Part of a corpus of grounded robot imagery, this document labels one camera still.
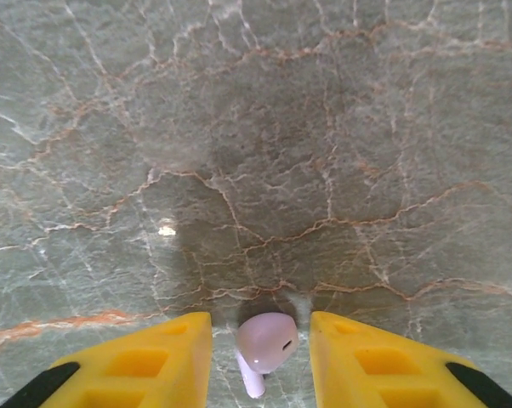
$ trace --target gray marble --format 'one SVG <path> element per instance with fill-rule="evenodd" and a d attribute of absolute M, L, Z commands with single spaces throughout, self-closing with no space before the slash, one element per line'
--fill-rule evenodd
<path fill-rule="evenodd" d="M 208 406 L 314 407 L 312 310 L 512 393 L 512 0 L 0 0 L 0 403 L 192 310 Z M 252 401 L 268 310 L 302 342 Z"/>

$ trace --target wireless earbud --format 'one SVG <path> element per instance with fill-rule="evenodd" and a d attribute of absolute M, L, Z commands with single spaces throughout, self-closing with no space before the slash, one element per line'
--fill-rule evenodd
<path fill-rule="evenodd" d="M 250 397 L 258 398 L 264 394 L 263 375 L 284 363 L 298 344 L 298 328 L 287 314 L 258 314 L 239 327 L 236 358 Z"/>

